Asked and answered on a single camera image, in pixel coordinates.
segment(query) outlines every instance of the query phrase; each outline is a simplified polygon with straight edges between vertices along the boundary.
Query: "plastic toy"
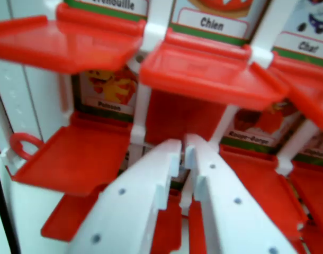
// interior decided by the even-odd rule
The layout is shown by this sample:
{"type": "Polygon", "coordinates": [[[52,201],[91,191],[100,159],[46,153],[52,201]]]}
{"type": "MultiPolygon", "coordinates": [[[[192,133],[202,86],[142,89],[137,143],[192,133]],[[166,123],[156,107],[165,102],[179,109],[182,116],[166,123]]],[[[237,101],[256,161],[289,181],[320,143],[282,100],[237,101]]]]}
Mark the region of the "plastic toy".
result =
{"type": "Polygon", "coordinates": [[[249,45],[260,0],[183,1],[254,14],[248,30],[197,10],[241,30],[195,35],[174,22],[179,0],[112,2],[33,1],[32,17],[12,2],[0,21],[0,172],[22,252],[181,253],[184,216],[190,253],[304,253],[301,238],[323,253],[323,167],[294,160],[323,132],[323,60],[272,51],[297,1],[271,1],[249,45]],[[99,101],[136,96],[134,115],[81,111],[80,72],[99,101]],[[306,119],[275,155],[223,142],[231,124],[263,142],[243,132],[281,132],[295,114],[306,119]]]}

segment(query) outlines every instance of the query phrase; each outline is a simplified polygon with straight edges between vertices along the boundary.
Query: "green stripe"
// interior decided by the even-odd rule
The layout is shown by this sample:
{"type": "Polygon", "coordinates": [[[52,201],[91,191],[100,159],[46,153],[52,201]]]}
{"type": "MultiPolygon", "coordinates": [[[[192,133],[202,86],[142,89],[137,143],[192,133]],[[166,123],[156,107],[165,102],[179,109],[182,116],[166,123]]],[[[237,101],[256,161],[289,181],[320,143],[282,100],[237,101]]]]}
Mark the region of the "green stripe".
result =
{"type": "Polygon", "coordinates": [[[309,164],[314,164],[314,165],[323,167],[323,159],[308,156],[308,155],[302,155],[301,153],[297,154],[293,160],[301,161],[301,162],[305,162],[305,163],[309,163],[309,164]]]}
{"type": "Polygon", "coordinates": [[[292,59],[301,60],[304,62],[313,63],[315,65],[323,66],[323,59],[320,59],[320,58],[311,57],[311,56],[303,55],[297,52],[284,50],[280,48],[274,48],[273,50],[277,51],[278,54],[282,57],[292,58],[292,59]]]}
{"type": "Polygon", "coordinates": [[[106,14],[109,16],[114,16],[114,17],[120,17],[122,19],[126,20],[132,20],[132,21],[139,21],[141,19],[146,19],[146,17],[131,14],[131,13],[126,13],[126,12],[121,12],[117,11],[114,9],[106,8],[106,7],[101,7],[101,6],[96,6],[92,4],[85,4],[81,2],[76,2],[75,0],[64,0],[65,3],[67,3],[69,6],[73,8],[78,8],[78,9],[83,9],[87,10],[90,12],[96,12],[100,14],[106,14]]]}
{"type": "Polygon", "coordinates": [[[178,25],[178,24],[171,23],[169,25],[169,27],[171,27],[175,32],[186,33],[186,34],[190,34],[190,35],[194,35],[194,36],[202,37],[202,38],[206,38],[206,39],[211,39],[211,40],[215,40],[215,41],[222,41],[222,42],[234,44],[237,46],[242,46],[248,42],[247,40],[228,37],[228,36],[222,35],[222,34],[210,33],[207,31],[189,28],[187,26],[182,26],[182,25],[178,25]]]}

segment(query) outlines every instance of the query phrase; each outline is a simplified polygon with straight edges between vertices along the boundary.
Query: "red tray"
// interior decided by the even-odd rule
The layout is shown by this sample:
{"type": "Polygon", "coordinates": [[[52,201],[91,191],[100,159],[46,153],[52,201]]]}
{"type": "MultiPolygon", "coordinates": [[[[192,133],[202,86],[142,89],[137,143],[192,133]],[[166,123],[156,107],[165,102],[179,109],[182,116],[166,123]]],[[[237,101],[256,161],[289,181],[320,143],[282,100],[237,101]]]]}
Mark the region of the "red tray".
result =
{"type": "Polygon", "coordinates": [[[13,179],[75,196],[88,196],[113,181],[125,158],[132,124],[83,117],[72,115],[70,126],[60,128],[13,179]]]}
{"type": "Polygon", "coordinates": [[[283,234],[300,239],[298,227],[307,216],[285,177],[275,172],[276,157],[226,146],[221,146],[220,155],[283,234]]]}
{"type": "Polygon", "coordinates": [[[294,162],[290,179],[323,232],[323,167],[294,162]]]}
{"type": "Polygon", "coordinates": [[[60,4],[46,16],[0,22],[0,59],[57,72],[118,70],[142,44],[145,21],[123,20],[60,4]]]}
{"type": "Polygon", "coordinates": [[[175,33],[141,65],[140,80],[152,88],[205,101],[263,110],[288,88],[267,70],[247,64],[250,48],[175,33]]]}

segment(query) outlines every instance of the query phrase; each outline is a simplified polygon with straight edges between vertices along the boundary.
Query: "cartoon illustration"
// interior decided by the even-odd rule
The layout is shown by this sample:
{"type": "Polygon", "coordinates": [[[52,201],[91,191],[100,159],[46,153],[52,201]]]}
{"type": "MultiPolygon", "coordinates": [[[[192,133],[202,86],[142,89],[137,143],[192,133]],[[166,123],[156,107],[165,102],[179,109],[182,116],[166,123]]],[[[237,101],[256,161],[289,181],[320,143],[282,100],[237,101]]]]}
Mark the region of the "cartoon illustration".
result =
{"type": "Polygon", "coordinates": [[[137,78],[127,66],[116,72],[90,70],[86,76],[94,91],[104,93],[108,102],[127,105],[137,89],[137,78]]]}
{"type": "Polygon", "coordinates": [[[273,134],[280,129],[285,117],[297,111],[289,101],[274,103],[263,112],[242,109],[235,116],[234,126],[238,131],[246,131],[249,128],[260,128],[268,134],[273,134]]]}
{"type": "MultiPolygon", "coordinates": [[[[314,27],[315,33],[323,33],[323,0],[302,0],[298,4],[298,9],[303,8],[304,5],[310,4],[309,10],[309,24],[314,27]]],[[[299,32],[305,31],[307,23],[303,22],[298,25],[297,30],[299,32]]]]}
{"type": "Polygon", "coordinates": [[[189,0],[201,11],[222,17],[245,17],[253,0],[189,0]]]}

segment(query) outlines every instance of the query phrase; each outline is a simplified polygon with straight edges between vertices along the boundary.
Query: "printed label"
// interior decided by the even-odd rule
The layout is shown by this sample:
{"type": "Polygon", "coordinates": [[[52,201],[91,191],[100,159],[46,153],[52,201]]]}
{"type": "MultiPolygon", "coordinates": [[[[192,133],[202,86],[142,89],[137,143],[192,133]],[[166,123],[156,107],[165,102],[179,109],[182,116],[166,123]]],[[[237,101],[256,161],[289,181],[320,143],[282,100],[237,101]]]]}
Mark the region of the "printed label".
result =
{"type": "Polygon", "coordinates": [[[111,8],[117,11],[147,15],[147,0],[77,0],[78,2],[111,8]]]}
{"type": "Polygon", "coordinates": [[[240,45],[250,39],[266,2],[176,0],[170,26],[178,32],[240,45]]]}
{"type": "Polygon", "coordinates": [[[225,132],[223,143],[272,153],[299,118],[300,112],[287,99],[262,112],[240,109],[225,132]]]}
{"type": "Polygon", "coordinates": [[[264,146],[271,146],[275,141],[272,138],[261,137],[247,132],[241,132],[236,130],[229,131],[227,136],[230,138],[240,139],[255,144],[262,144],[264,146]]]}
{"type": "Polygon", "coordinates": [[[298,34],[289,32],[281,33],[276,40],[275,46],[305,55],[323,58],[323,41],[302,37],[298,34]]]}
{"type": "MultiPolygon", "coordinates": [[[[298,1],[282,33],[278,35],[275,47],[306,55],[303,58],[305,61],[323,65],[323,61],[314,59],[323,60],[323,1],[298,1]]],[[[297,54],[282,54],[302,59],[297,54]]]]}
{"type": "Polygon", "coordinates": [[[102,108],[104,110],[111,110],[111,111],[116,111],[124,114],[129,114],[129,115],[133,114],[132,107],[118,104],[118,103],[103,101],[97,98],[87,97],[85,104],[92,107],[102,108]]]}
{"type": "Polygon", "coordinates": [[[295,160],[323,166],[323,132],[314,135],[295,160]]]}
{"type": "Polygon", "coordinates": [[[305,148],[302,154],[323,159],[323,150],[319,149],[305,148]]]}
{"type": "Polygon", "coordinates": [[[227,19],[186,8],[180,11],[178,24],[237,38],[243,38],[247,30],[247,23],[244,21],[227,19]]]}

